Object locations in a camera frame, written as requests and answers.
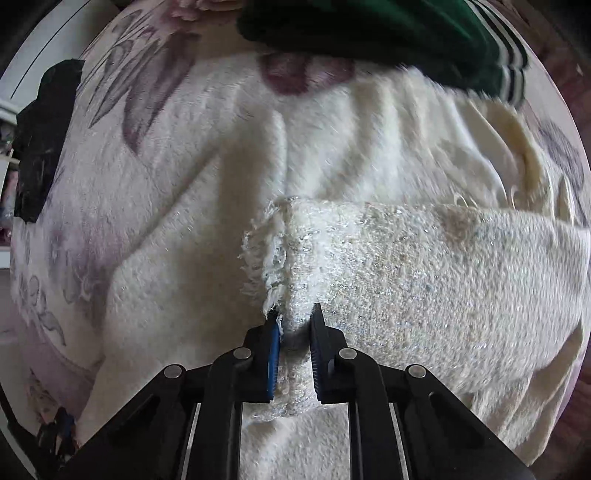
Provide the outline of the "cream fuzzy knit sweater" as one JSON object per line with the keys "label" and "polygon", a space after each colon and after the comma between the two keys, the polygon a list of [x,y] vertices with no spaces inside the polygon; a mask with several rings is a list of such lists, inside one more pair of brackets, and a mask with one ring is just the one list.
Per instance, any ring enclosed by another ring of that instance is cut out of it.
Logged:
{"label": "cream fuzzy knit sweater", "polygon": [[168,363],[195,367],[273,308],[276,397],[250,406],[245,478],[346,478],[346,411],[311,380],[325,320],[434,372],[527,464],[590,330],[590,169],[542,84],[536,121],[415,70],[242,53],[103,88],[87,153],[115,268],[88,440]]}

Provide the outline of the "floral plush bed blanket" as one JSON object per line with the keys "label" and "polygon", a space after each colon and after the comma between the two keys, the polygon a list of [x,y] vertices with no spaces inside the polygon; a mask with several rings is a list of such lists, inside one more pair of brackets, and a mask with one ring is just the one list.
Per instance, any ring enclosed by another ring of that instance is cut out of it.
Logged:
{"label": "floral plush bed blanket", "polygon": [[590,168],[539,60],[526,101],[415,70],[273,52],[231,13],[137,1],[83,55],[69,130],[12,290],[33,371],[88,440],[169,363],[211,362],[262,319],[242,238],[284,197],[590,215]]}

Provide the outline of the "black cloth at bed edge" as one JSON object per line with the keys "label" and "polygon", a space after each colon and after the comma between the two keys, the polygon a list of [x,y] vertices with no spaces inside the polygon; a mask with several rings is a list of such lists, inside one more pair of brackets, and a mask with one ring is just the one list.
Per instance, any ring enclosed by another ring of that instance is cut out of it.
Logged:
{"label": "black cloth at bed edge", "polygon": [[37,221],[53,184],[84,62],[61,61],[42,76],[37,97],[17,115],[12,144],[19,161],[14,216]]}

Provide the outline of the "dark green striped garment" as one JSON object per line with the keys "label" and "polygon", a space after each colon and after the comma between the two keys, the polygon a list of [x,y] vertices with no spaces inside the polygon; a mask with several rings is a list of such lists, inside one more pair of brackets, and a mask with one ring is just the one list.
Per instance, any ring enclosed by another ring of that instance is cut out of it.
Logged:
{"label": "dark green striped garment", "polygon": [[483,1],[249,1],[238,31],[274,50],[415,67],[514,107],[525,97],[525,45]]}

